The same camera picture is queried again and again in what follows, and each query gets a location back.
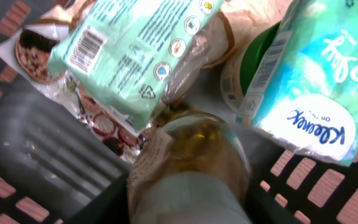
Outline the yellow dish soap bottle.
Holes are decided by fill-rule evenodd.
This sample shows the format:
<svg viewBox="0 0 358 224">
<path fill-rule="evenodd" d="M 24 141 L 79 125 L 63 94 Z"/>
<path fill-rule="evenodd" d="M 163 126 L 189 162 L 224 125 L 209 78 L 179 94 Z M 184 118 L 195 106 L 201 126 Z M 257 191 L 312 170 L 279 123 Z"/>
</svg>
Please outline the yellow dish soap bottle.
<svg viewBox="0 0 358 224">
<path fill-rule="evenodd" d="M 221 118 L 189 110 L 157 130 L 127 179 L 131 223 L 250 223 L 251 169 Z"/>
</svg>

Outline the green lid seasoning jar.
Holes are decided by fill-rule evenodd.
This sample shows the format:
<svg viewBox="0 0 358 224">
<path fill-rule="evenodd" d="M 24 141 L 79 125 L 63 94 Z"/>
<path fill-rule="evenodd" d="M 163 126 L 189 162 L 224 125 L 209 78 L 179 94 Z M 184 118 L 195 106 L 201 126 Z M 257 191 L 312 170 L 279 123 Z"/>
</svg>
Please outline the green lid seasoning jar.
<svg viewBox="0 0 358 224">
<path fill-rule="evenodd" d="M 279 26 L 280 22 L 266 29 L 226 61 L 221 73 L 220 89 L 224 101 L 233 111 L 239 111 L 259 63 Z"/>
</svg>

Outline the mint green wipes pack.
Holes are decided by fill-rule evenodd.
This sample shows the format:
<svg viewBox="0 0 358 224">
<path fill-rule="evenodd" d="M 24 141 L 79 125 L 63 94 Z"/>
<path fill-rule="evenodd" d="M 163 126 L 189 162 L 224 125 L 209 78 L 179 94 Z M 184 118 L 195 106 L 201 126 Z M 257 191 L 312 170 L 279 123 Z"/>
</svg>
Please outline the mint green wipes pack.
<svg viewBox="0 0 358 224">
<path fill-rule="evenodd" d="M 219 0 L 98 0 L 56 45 L 48 68 L 71 72 L 97 102 L 146 126 L 195 35 Z"/>
</svg>

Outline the Kleenex pocket tissue pack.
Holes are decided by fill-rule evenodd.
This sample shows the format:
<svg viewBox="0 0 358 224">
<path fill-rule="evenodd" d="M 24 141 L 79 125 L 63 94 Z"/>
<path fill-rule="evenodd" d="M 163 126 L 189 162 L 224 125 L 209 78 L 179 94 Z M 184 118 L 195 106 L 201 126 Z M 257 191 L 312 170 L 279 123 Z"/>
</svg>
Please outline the Kleenex pocket tissue pack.
<svg viewBox="0 0 358 224">
<path fill-rule="evenodd" d="M 293 1 L 237 122 L 340 166 L 358 152 L 358 0 Z"/>
</svg>

